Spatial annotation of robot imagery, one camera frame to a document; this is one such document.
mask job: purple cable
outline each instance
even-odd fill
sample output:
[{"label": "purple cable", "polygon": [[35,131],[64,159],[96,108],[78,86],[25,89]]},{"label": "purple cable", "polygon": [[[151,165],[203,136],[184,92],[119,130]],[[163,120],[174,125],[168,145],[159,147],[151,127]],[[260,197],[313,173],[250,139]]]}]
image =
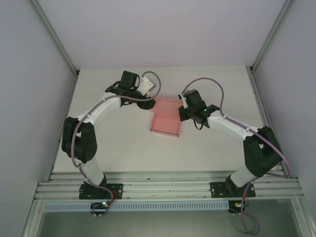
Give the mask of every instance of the purple cable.
[{"label": "purple cable", "polygon": [[83,177],[87,180],[87,182],[88,182],[90,185],[92,185],[92,186],[94,186],[94,187],[96,187],[96,188],[99,188],[99,189],[103,189],[103,190],[107,191],[107,192],[111,195],[111,203],[109,204],[109,207],[106,209],[106,211],[102,214],[102,216],[104,216],[104,215],[109,211],[109,209],[110,209],[110,207],[111,207],[111,205],[112,205],[112,203],[113,203],[113,201],[114,201],[114,196],[113,196],[113,193],[112,193],[109,189],[107,189],[106,187],[102,187],[102,186],[96,185],[96,184],[94,184],[91,180],[89,180],[89,178],[85,175],[85,173],[84,173],[83,170],[81,169],[81,164],[76,164],[76,161],[75,161],[75,140],[76,140],[76,135],[77,135],[77,133],[78,133],[79,127],[80,127],[81,124],[88,118],[88,116],[90,116],[90,115],[93,113],[93,111],[95,111],[100,105],[102,105],[103,103],[105,103],[105,102],[106,102],[107,100],[109,100],[109,99],[113,99],[113,98],[123,98],[123,99],[129,99],[129,100],[134,100],[134,101],[150,101],[150,100],[154,99],[155,97],[157,97],[158,94],[160,93],[160,90],[161,90],[161,80],[160,80],[159,76],[158,76],[156,73],[152,72],[152,71],[146,71],[146,72],[144,72],[143,75],[142,75],[142,77],[144,77],[144,75],[146,75],[146,74],[148,74],[148,73],[153,74],[153,75],[157,78],[157,80],[158,80],[158,82],[159,82],[158,91],[157,91],[157,93],[156,93],[154,96],[152,96],[151,98],[148,98],[148,99],[136,99],[136,98],[132,98],[132,97],[129,97],[129,96],[124,96],[124,95],[112,95],[112,96],[109,96],[109,97],[105,98],[104,100],[101,100],[100,102],[98,102],[98,103],[79,121],[79,123],[78,123],[77,126],[75,127],[75,130],[74,130],[74,133],[73,133],[72,142],[71,142],[71,160],[72,160],[74,166],[77,167],[77,168],[79,168],[80,173],[83,175]]},{"label": "purple cable", "polygon": [[[190,83],[183,89],[182,94],[184,94],[184,92],[188,89],[188,87],[189,87],[190,85],[192,85],[194,82],[196,82],[196,81],[198,81],[198,80],[210,80],[210,81],[216,83],[216,84],[219,86],[219,88],[221,89],[221,91],[222,91],[222,99],[221,99],[221,103],[220,103],[220,107],[219,107],[219,111],[220,111],[221,115],[222,115],[225,119],[227,119],[228,121],[230,121],[230,122],[236,124],[237,126],[240,126],[240,127],[242,127],[243,129],[248,129],[248,128],[247,128],[246,126],[244,126],[243,124],[241,124],[241,123],[239,123],[239,122],[233,120],[232,118],[230,118],[230,117],[228,117],[228,116],[226,116],[226,115],[224,114],[224,112],[223,112],[224,89],[223,89],[222,85],[221,85],[218,81],[216,81],[216,80],[214,80],[214,79],[212,79],[212,78],[198,78],[198,79],[195,79],[195,80],[193,80],[192,82],[190,82]],[[282,158],[282,160],[284,161],[284,163],[285,163],[285,165],[286,165],[286,167],[287,167],[287,170],[288,170],[288,174],[287,174],[287,175],[279,175],[279,174],[273,174],[273,173],[269,173],[269,172],[268,172],[267,174],[272,175],[272,176],[276,176],[276,177],[283,177],[283,178],[288,178],[288,177],[292,176],[292,168],[291,168],[291,166],[290,166],[288,160],[284,157],[284,155],[283,155],[271,142],[269,142],[269,141],[268,141],[267,139],[265,139],[263,136],[261,136],[260,134],[258,134],[256,131],[254,131],[254,130],[252,130],[252,129],[249,129],[249,131],[250,131],[252,134],[256,135],[258,138],[260,138],[262,141],[264,141],[266,144],[268,144],[268,145]],[[258,219],[257,219],[254,215],[252,215],[252,214],[250,214],[250,213],[244,213],[244,211],[243,211],[243,202],[245,201],[245,197],[246,197],[246,194],[247,194],[247,190],[248,190],[250,184],[251,184],[251,182],[249,182],[249,183],[247,184],[247,186],[246,186],[246,188],[245,188],[245,191],[243,192],[243,195],[242,195],[242,199],[241,199],[241,220],[242,220],[242,224],[243,224],[245,230],[247,231],[247,233],[248,233],[248,234],[251,234],[251,235],[253,235],[253,236],[256,236],[256,235],[259,233],[259,231],[260,231],[260,223],[259,223]],[[252,217],[252,218],[256,221],[256,223],[257,223],[257,225],[258,225],[258,229],[257,229],[256,232],[251,232],[251,231],[247,228],[246,222],[245,222],[245,218],[244,218],[245,215]]]}]

